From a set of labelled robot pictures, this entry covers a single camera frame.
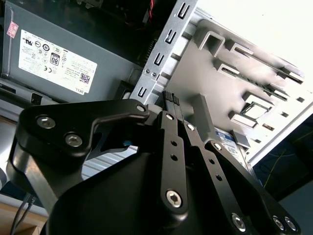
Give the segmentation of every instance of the slot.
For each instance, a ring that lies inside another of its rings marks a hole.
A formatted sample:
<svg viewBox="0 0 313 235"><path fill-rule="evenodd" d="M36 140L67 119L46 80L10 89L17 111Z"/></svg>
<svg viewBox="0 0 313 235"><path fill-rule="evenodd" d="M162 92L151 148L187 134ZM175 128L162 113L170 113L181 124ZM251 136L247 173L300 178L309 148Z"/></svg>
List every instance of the slot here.
<svg viewBox="0 0 313 235"><path fill-rule="evenodd" d="M237 77L237 75L238 74L236 74L236 73L234 73L233 71L230 71L229 69L227 69L227 68L222 68L222 71L223 72L226 72L226 73L228 73L229 75L231 75L231 76L234 76L234 77Z"/></svg>
<svg viewBox="0 0 313 235"><path fill-rule="evenodd" d="M168 44L171 44L173 39L175 38L176 32L171 30L168 32L166 38L165 38L165 42Z"/></svg>
<svg viewBox="0 0 313 235"><path fill-rule="evenodd" d="M160 53L158 53L154 62L155 65L159 66L162 63L163 58L164 58L164 55L161 55Z"/></svg>
<svg viewBox="0 0 313 235"><path fill-rule="evenodd" d="M283 117L286 117L286 118L289 116L289 114L286 114L284 112L282 112L280 115L283 116Z"/></svg>
<svg viewBox="0 0 313 235"><path fill-rule="evenodd" d="M145 95L146 91L147 91L146 88L141 87L139 92L138 92L138 96L142 98Z"/></svg>
<svg viewBox="0 0 313 235"><path fill-rule="evenodd" d="M275 130L275 128L273 128L273 127L271 127L271 126L269 126L269 125L267 125L267 124L263 124L262 126L263 126L264 128L266 128L266 129L270 130L270 131Z"/></svg>
<svg viewBox="0 0 313 235"><path fill-rule="evenodd" d="M187 5L186 3L183 3L181 5L180 10L179 10L178 17L183 20L185 18L185 16L187 15L187 12L188 12L189 8L190 8L190 5Z"/></svg>
<svg viewBox="0 0 313 235"><path fill-rule="evenodd" d="M301 98L301 97L299 97L297 100L298 100L300 103L303 103L303 102L304 102L304 98Z"/></svg>
<svg viewBox="0 0 313 235"><path fill-rule="evenodd" d="M42 96L33 93L33 94L31 94L31 103L36 104L36 105L40 105L42 98L43 98Z"/></svg>
<svg viewBox="0 0 313 235"><path fill-rule="evenodd" d="M11 92L13 94L16 94L16 90L15 89L13 89L11 87L8 87L8 86L6 86L4 84L0 83L0 88L6 90L7 92Z"/></svg>
<svg viewBox="0 0 313 235"><path fill-rule="evenodd" d="M206 40L206 45L208 47L209 52L216 57L219 51L222 49L222 46L225 43L225 38L221 35L211 32Z"/></svg>
<svg viewBox="0 0 313 235"><path fill-rule="evenodd" d="M249 56L243 50L241 50L238 47L235 47L234 51L239 53L240 55L244 56L245 58L249 58Z"/></svg>

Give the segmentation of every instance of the cable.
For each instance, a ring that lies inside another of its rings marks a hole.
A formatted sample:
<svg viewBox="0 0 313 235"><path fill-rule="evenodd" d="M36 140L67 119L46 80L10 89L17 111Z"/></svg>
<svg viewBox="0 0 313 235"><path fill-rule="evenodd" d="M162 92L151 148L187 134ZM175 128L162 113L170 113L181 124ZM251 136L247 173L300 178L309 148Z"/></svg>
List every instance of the cable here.
<svg viewBox="0 0 313 235"><path fill-rule="evenodd" d="M269 178L270 178L270 176L271 176L271 174L272 174L272 172L273 172L273 170L274 170L276 164L277 164L278 161L282 158L282 156L284 155L285 152L286 152L286 150L284 150L284 151L282 152L282 154L281 154L281 155L277 158L277 160L275 161L275 163L274 163L274 165L273 165L273 167L272 167L272 170L270 171L270 173L269 173L269 175L268 175L268 178L267 178L266 181L265 181L264 188L265 188L266 185L268 184L268 180L269 180Z"/></svg>
<svg viewBox="0 0 313 235"><path fill-rule="evenodd" d="M272 153L268 153L269 155L272 155L274 157L279 157L279 155L275 155L275 154L272 154ZM293 156L295 155L295 153L291 153L291 154L285 154L283 157L290 157L290 156Z"/></svg>
<svg viewBox="0 0 313 235"><path fill-rule="evenodd" d="M152 10L153 10L154 6L155 6L154 0L150 0L149 10L148 10L148 12L149 12L149 22L150 23L151 23L152 16L153 16L152 15Z"/></svg>
<svg viewBox="0 0 313 235"><path fill-rule="evenodd" d="M36 201L36 197L32 196L30 198L30 203L28 203L28 207L27 209L24 211L24 214L22 215L21 219L19 220L19 222L16 224L16 228L24 221L24 219L27 216L27 213L29 212L30 208L32 207L32 205L34 204L34 202Z"/></svg>
<svg viewBox="0 0 313 235"><path fill-rule="evenodd" d="M25 204L27 203L27 201L29 200L29 198L30 198L30 194L27 193L25 195L25 198L24 198L23 202L21 203L18 211L15 214L15 217L14 217L13 223L12 223L12 227L11 227L11 231L10 231L10 235L14 235L15 230L16 230L16 226L17 226L16 224L17 224L18 218L20 216L20 213L21 213L22 209L24 208Z"/></svg>
<svg viewBox="0 0 313 235"><path fill-rule="evenodd" d="M296 139L296 140L295 140L294 142L292 142L292 143L296 143L296 142L298 142L299 140L305 138L306 136L309 136L309 135L312 134L312 133L313 133L313 131L310 131L309 133L307 133L307 134L301 136L300 138Z"/></svg>
<svg viewBox="0 0 313 235"><path fill-rule="evenodd" d="M312 134L312 133L313 133L313 131L310 131L309 133L306 133L305 135L303 135L303 136L301 136L300 138L296 139L296 140L295 140L294 142L292 142L292 143L296 143L296 142L298 142L299 140L305 138L306 136L309 136L309 135ZM273 165L273 167L272 167L272 170L270 171L270 173L269 173L269 175L268 175L268 178L266 179L266 182L265 182L263 188L265 188L266 185L268 184L268 180L270 179L270 176L271 176L271 174L272 174L272 172L273 172L273 170L274 170L276 164L277 164L277 163L279 162L279 160L284 156L284 153L285 153L286 151L287 151L287 150L285 149L285 150L281 153L281 155L277 158L277 160L275 161L275 163L274 163L274 165Z"/></svg>

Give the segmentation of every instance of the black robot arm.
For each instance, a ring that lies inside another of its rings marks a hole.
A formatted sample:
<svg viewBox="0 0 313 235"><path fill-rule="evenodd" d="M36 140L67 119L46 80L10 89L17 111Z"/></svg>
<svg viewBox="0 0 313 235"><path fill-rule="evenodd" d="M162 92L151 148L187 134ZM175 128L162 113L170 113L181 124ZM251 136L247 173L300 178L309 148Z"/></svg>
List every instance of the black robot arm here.
<svg viewBox="0 0 313 235"><path fill-rule="evenodd" d="M204 144L178 99L36 106L20 115L9 167L49 213L43 233L299 235L296 221L217 141ZM83 181L85 160L138 152Z"/></svg>

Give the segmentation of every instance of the gray power supply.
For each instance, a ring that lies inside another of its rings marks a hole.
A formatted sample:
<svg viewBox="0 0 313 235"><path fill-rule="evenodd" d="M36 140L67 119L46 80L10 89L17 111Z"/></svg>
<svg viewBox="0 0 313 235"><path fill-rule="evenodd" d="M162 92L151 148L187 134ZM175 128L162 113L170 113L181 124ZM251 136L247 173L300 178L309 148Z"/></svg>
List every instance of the gray power supply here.
<svg viewBox="0 0 313 235"><path fill-rule="evenodd" d="M59 102L113 99L142 70L125 59L121 37L75 3L7 0L4 32L3 77Z"/></svg>

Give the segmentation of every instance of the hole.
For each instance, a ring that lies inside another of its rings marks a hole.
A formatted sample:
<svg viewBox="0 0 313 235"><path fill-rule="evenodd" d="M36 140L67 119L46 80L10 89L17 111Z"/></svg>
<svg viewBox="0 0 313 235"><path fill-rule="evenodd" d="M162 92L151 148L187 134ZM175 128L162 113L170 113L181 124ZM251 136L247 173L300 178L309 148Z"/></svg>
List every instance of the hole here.
<svg viewBox="0 0 313 235"><path fill-rule="evenodd" d="M183 3L179 10L178 17L183 20L185 16L187 15L189 8L190 8L190 5L186 5L186 3Z"/></svg>
<svg viewBox="0 0 313 235"><path fill-rule="evenodd" d="M146 109L144 107L140 106L140 105L137 105L137 109L139 111L141 111L141 112L145 112L146 111Z"/></svg>
<svg viewBox="0 0 313 235"><path fill-rule="evenodd" d="M164 55L161 55L160 53L158 53L155 59L155 65L159 66L162 63L163 58L164 58Z"/></svg>
<svg viewBox="0 0 313 235"><path fill-rule="evenodd" d="M8 87L8 86L6 86L4 84L0 84L0 88L6 90L8 92L11 92L13 94L16 94L16 90L15 89L13 89L11 87Z"/></svg>
<svg viewBox="0 0 313 235"><path fill-rule="evenodd" d="M176 32L171 30L168 32L166 38L165 38L165 42L168 44L171 44L173 39L175 38Z"/></svg>
<svg viewBox="0 0 313 235"><path fill-rule="evenodd" d="M273 128L273 127L271 127L271 126L269 126L267 124L263 124L262 126L265 127L266 129L269 129L270 131L275 130L275 128Z"/></svg>
<svg viewBox="0 0 313 235"><path fill-rule="evenodd" d="M171 155L171 159L172 159L173 161L175 161L175 162L178 161L178 158L177 158L174 154Z"/></svg>
<svg viewBox="0 0 313 235"><path fill-rule="evenodd" d="M301 98L301 97L299 97L297 100L298 100L300 103L303 103L303 102L304 102L304 98Z"/></svg>
<svg viewBox="0 0 313 235"><path fill-rule="evenodd" d="M33 93L33 94L31 94L31 103L36 104L36 105L40 105L42 98L43 98L42 96Z"/></svg>
<svg viewBox="0 0 313 235"><path fill-rule="evenodd" d="M141 87L139 92L138 92L138 96L142 98L145 95L146 91L147 91L146 88Z"/></svg>
<svg viewBox="0 0 313 235"><path fill-rule="evenodd" d="M286 113L284 113L284 112L282 112L280 115L281 115L281 116L284 116L284 117L286 117L286 118L289 116L289 114L286 114Z"/></svg>
<svg viewBox="0 0 313 235"><path fill-rule="evenodd" d="M219 180L219 181L222 181L223 179L221 178L221 176L219 175L216 175L216 178Z"/></svg>

